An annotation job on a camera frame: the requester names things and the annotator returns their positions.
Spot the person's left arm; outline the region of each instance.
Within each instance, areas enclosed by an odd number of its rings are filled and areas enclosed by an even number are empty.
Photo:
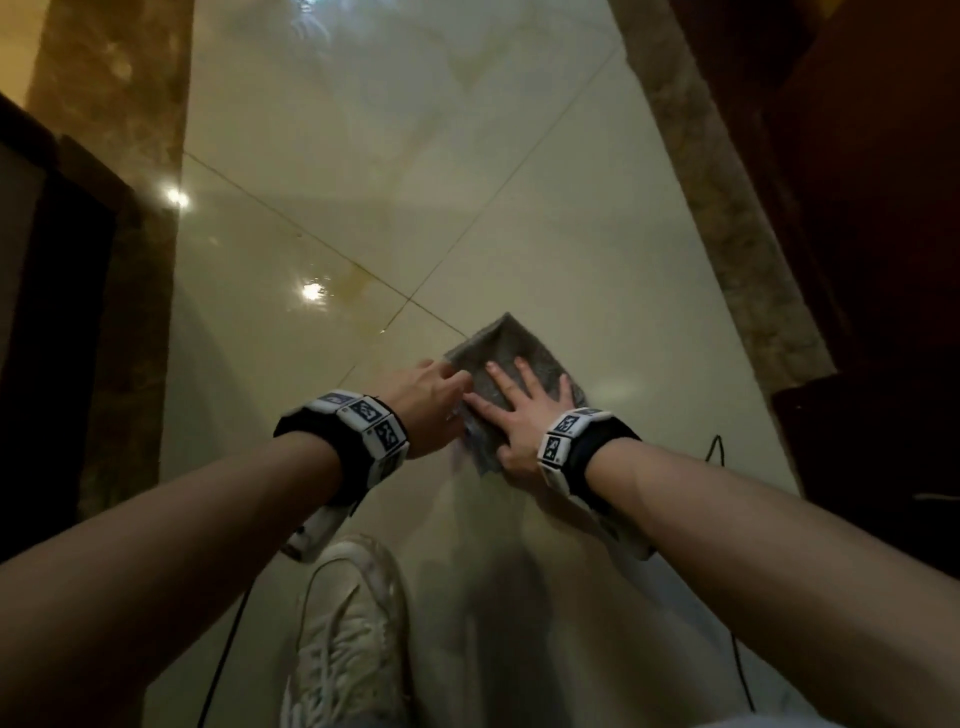
[[[418,457],[462,432],[451,412],[471,387],[468,373],[424,361],[371,394],[396,412],[409,457]],[[0,566],[0,724],[34,723],[39,714],[90,716],[146,687],[340,480],[330,445],[290,432],[160,485]]]

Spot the black wire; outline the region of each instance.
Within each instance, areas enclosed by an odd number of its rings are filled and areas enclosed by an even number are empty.
[[[204,709],[200,711],[200,720],[197,721],[197,728],[204,728],[206,723],[206,714],[210,712],[210,704],[213,702],[213,693],[217,690],[217,683],[220,682],[220,675],[224,671],[224,665],[227,663],[227,656],[230,653],[230,648],[233,646],[233,638],[237,636],[237,629],[240,627],[240,618],[243,617],[244,607],[247,606],[247,600],[250,598],[250,592],[253,591],[253,584],[251,584],[243,594],[243,598],[240,600],[240,606],[237,608],[237,613],[233,617],[233,624],[230,626],[230,633],[227,636],[227,643],[224,645],[224,651],[220,654],[220,662],[217,664],[217,671],[213,673],[213,680],[210,682],[210,688],[206,691],[206,700],[204,701]]]
[[[707,452],[707,457],[705,458],[707,462],[713,457],[713,451],[717,448],[720,448],[720,466],[727,466],[727,454],[723,449],[723,438],[720,435],[715,435],[713,442],[710,443],[710,449]],[[747,685],[747,677],[743,674],[743,663],[740,662],[740,645],[736,640],[736,635],[733,632],[730,633],[730,640],[733,643],[733,659],[736,661],[736,673],[740,676],[740,684],[743,686],[743,692],[747,696],[747,705],[750,706],[750,712],[756,713],[756,706],[754,705],[754,697],[750,695],[750,686]]]

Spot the brown marble border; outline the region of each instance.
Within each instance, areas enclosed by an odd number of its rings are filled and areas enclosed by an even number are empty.
[[[611,5],[764,395],[833,374],[669,0]]]
[[[51,0],[26,111],[133,190],[113,241],[80,490],[89,517],[156,483],[193,0]]]

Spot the white sneaker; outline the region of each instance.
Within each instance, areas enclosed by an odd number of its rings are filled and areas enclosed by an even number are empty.
[[[346,536],[320,555],[307,585],[284,728],[325,728],[352,716],[410,723],[407,606],[386,547]]]

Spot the hand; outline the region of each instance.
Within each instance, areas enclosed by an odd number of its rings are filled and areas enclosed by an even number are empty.
[[[515,364],[530,393],[529,397],[506,372],[493,362],[487,362],[487,373],[514,406],[513,412],[500,409],[472,392],[464,395],[464,401],[477,414],[507,434],[510,445],[500,446],[496,451],[496,457],[507,473],[518,477],[542,478],[537,451],[547,428],[566,410],[573,409],[570,377],[561,375],[560,401],[555,401],[543,390],[543,385],[526,360],[517,357]]]
[[[445,447],[464,433],[464,420],[453,414],[465,392],[473,390],[470,372],[457,372],[445,361],[424,359],[414,369],[391,372],[370,394],[396,412],[410,439],[408,458]]]

